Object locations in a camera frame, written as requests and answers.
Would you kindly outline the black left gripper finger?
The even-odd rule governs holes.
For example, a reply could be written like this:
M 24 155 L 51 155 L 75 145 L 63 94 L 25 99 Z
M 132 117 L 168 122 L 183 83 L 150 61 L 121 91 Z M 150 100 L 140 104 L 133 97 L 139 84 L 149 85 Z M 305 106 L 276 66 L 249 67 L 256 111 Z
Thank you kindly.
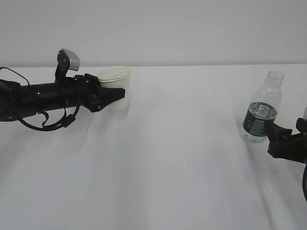
M 98 108 L 122 109 L 126 106 L 125 89 L 98 87 Z
M 85 84 L 88 88 L 101 88 L 100 81 L 98 80 L 97 76 L 85 73 Z

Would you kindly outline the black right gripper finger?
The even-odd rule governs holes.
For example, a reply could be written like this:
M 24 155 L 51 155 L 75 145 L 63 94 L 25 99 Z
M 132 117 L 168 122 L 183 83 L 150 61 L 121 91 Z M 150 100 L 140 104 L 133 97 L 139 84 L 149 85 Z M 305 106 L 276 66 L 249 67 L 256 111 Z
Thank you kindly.
M 293 130 L 268 122 L 264 125 L 264 131 L 270 144 L 284 144 L 289 141 Z
M 296 129 L 299 132 L 307 132 L 307 121 L 303 118 L 298 118 L 296 121 Z

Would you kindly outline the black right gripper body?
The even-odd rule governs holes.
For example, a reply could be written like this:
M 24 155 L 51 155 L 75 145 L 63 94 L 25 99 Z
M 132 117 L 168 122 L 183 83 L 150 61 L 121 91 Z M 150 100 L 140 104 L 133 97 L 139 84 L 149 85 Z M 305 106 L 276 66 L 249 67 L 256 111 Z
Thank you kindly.
M 307 134 L 269 135 L 268 153 L 276 159 L 307 163 Z

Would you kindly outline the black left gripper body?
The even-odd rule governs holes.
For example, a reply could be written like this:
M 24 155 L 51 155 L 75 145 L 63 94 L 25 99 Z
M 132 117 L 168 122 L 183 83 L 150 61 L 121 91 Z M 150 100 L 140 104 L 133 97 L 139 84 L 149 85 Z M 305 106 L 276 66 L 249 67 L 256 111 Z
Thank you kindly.
M 98 87 L 88 88 L 84 75 L 62 77 L 56 79 L 55 83 L 59 92 L 59 104 L 62 108 L 83 106 L 90 112 L 101 111 L 98 108 Z

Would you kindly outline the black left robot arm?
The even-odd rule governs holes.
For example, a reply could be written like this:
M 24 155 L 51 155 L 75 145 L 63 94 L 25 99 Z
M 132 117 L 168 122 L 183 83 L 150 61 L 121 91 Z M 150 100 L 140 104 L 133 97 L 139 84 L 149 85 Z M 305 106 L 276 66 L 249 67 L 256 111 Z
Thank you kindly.
M 125 89 L 105 88 L 90 74 L 65 77 L 54 83 L 20 85 L 0 81 L 0 120 L 16 121 L 44 111 L 83 106 L 95 113 L 125 97 Z

